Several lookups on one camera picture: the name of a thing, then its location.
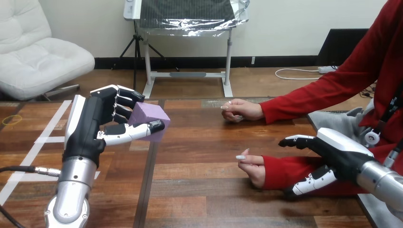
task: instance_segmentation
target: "white chair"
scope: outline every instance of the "white chair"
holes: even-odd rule
[[[46,98],[51,91],[94,69],[94,57],[83,48],[52,38],[37,0],[0,0],[0,91],[18,100]]]

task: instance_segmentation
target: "yellow tape ring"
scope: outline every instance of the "yellow tape ring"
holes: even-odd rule
[[[12,117],[19,117],[19,120],[16,121],[16,122],[13,122],[13,123],[5,123],[4,122],[4,121],[6,121],[6,120],[8,120],[8,119],[10,119]],[[11,116],[8,116],[8,117],[4,118],[3,121],[1,121],[1,123],[4,124],[4,125],[14,125],[14,124],[18,124],[21,120],[22,120],[22,116],[20,116],[20,115],[11,115]]]

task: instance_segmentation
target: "wooden table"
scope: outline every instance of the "wooden table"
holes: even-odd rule
[[[305,118],[271,125],[226,123],[219,109],[224,101],[147,101],[163,107],[171,124],[161,143],[134,141],[105,149],[89,200],[87,227],[371,227],[356,198],[287,202],[280,191],[253,189],[237,167],[236,155],[250,148],[255,155],[315,156],[310,150],[281,148],[277,143],[293,134],[316,133]],[[2,118],[6,110],[7,115],[18,113],[23,119],[1,127],[0,167],[19,165],[28,153],[38,150],[32,165],[60,169],[60,141],[70,102],[5,106],[0,105]],[[0,174],[0,189],[10,176],[10,172]],[[26,227],[44,227],[43,212],[55,189],[55,181],[22,178],[4,208]],[[0,227],[12,226],[0,216]]]

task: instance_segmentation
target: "white tape line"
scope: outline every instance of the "white tape line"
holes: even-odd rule
[[[52,133],[53,129],[56,127],[56,124],[62,118],[64,112],[67,110],[68,106],[70,105],[71,101],[64,101],[58,111],[55,113],[53,118],[50,120],[48,125],[43,130],[42,134],[40,134],[40,138],[49,137],[50,133]],[[42,148],[43,143],[35,143],[28,154],[25,156],[24,160],[21,162],[21,165],[29,166],[34,161],[35,157],[39,153],[40,149]],[[3,205],[6,200],[11,195],[12,191],[14,191],[15,187],[17,186],[19,180],[24,176],[22,172],[15,172],[13,173],[9,180],[13,178],[15,181],[8,182],[4,185],[3,189],[0,192],[0,205]]]
[[[64,136],[60,137],[39,137],[35,143],[64,143]]]
[[[100,171],[95,172],[94,179],[96,180],[99,176]],[[41,175],[37,173],[25,173],[22,175],[22,177],[10,177],[9,181],[13,182],[38,182],[38,181],[57,181],[57,177],[50,177],[46,175]]]

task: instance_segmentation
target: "black monitor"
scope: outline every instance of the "black monitor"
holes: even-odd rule
[[[368,29],[331,29],[317,56],[316,66],[340,66],[351,55]]]

